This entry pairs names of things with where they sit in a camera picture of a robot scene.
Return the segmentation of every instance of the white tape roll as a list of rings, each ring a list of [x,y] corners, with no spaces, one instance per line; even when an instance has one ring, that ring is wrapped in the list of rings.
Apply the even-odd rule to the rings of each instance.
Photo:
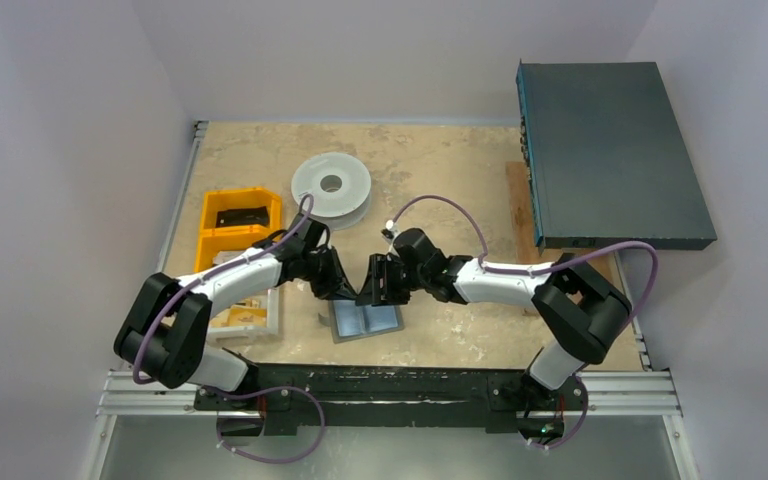
[[[312,194],[311,216],[331,230],[361,221],[372,202],[369,170],[346,153],[323,153],[305,160],[293,174],[290,189],[296,203],[304,194]]]

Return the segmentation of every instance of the gray floor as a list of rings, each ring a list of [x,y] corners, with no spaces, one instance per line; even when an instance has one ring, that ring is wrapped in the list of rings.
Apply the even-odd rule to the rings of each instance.
[[[329,428],[319,449],[290,465],[264,465],[216,448],[214,418],[120,417],[103,479],[677,479],[660,417],[591,417],[549,454],[518,435],[477,429]],[[258,439],[264,456],[303,450],[316,434]]]

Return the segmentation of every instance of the white wall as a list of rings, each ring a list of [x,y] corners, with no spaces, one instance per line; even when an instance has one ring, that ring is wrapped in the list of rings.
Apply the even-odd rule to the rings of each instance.
[[[628,58],[658,61],[720,238],[662,255],[647,344],[703,478],[768,478],[768,2],[658,2]]]
[[[134,0],[190,115],[517,123],[516,62],[622,61],[655,0]]]
[[[0,479],[77,475],[188,123],[130,2],[0,2]]]

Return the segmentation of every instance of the wooden board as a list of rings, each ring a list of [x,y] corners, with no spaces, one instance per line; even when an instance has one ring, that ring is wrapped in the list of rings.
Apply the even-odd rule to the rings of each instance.
[[[283,219],[297,206],[290,181],[306,159],[325,152],[359,158],[372,175],[372,204],[356,226],[334,232],[349,280],[359,288],[371,253],[383,253],[384,222],[416,195],[436,193],[466,208],[490,247],[488,260],[512,263],[517,247],[505,192],[507,162],[521,161],[519,130],[428,125],[321,125],[210,122],[184,198],[165,271],[192,273],[205,192],[262,186],[283,198]],[[420,227],[447,255],[479,253],[475,232],[455,209],[420,202],[399,226]],[[281,336],[257,342],[222,341],[254,361],[433,367],[525,368],[551,332],[539,316],[498,304],[454,305],[413,294],[402,308],[405,328],[334,344],[319,323],[327,314],[303,282],[281,287]],[[602,370],[639,370],[634,337],[615,342]]]

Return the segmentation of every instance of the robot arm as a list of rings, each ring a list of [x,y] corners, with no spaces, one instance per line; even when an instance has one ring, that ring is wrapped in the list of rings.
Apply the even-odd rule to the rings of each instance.
[[[149,340],[141,370],[168,388],[190,382],[227,392],[251,391],[253,386],[246,382],[257,377],[257,367],[234,353],[206,346],[208,323],[240,299],[298,278],[309,282],[319,299],[354,298],[358,305],[403,305],[411,292],[422,289],[441,302],[495,302],[536,311],[555,341],[534,359],[528,375],[543,388],[556,390],[585,363],[604,360],[629,315],[625,296],[586,263],[544,275],[491,273],[487,267],[522,266],[481,265],[464,255],[446,257],[416,228],[385,231],[391,253],[370,256],[366,281],[356,294],[336,249],[319,245],[327,227],[302,216],[296,217],[293,226],[297,222],[304,223],[294,235],[251,262],[232,268],[224,264],[179,278],[163,273],[149,277],[116,338],[116,354],[134,363],[158,312],[183,285],[200,280],[170,310],[176,315],[172,325],[161,324]],[[259,242],[238,259],[252,258],[270,246],[269,239]],[[574,302],[569,297],[574,294],[581,299]]]
[[[168,388],[190,382],[227,392],[245,390],[246,378],[255,376],[247,374],[256,366],[234,353],[205,345],[211,318],[242,298],[296,278],[308,281],[320,299],[354,296],[337,250],[319,245],[327,227],[302,215],[293,226],[296,222],[304,223],[294,235],[251,262],[233,268],[223,264],[178,278],[163,273],[149,277],[119,330],[113,347],[116,354],[134,363],[158,312],[184,285],[200,280],[169,311],[176,315],[175,321],[161,324],[150,338],[141,370]],[[252,258],[271,245],[270,239],[259,242],[228,263]]]
[[[587,263],[543,275],[493,273],[521,271],[522,266],[482,265],[462,255],[446,257],[422,230],[399,232],[388,226],[390,230],[382,233],[391,241],[391,253],[370,256],[357,303],[405,304],[412,291],[423,289],[441,302],[494,302],[536,311],[555,341],[537,355],[528,374],[549,390],[559,388],[585,364],[602,363],[625,327],[630,302]],[[556,264],[571,257],[565,254]],[[532,265],[527,270],[551,265]],[[575,294],[580,295],[578,301],[570,298]]]

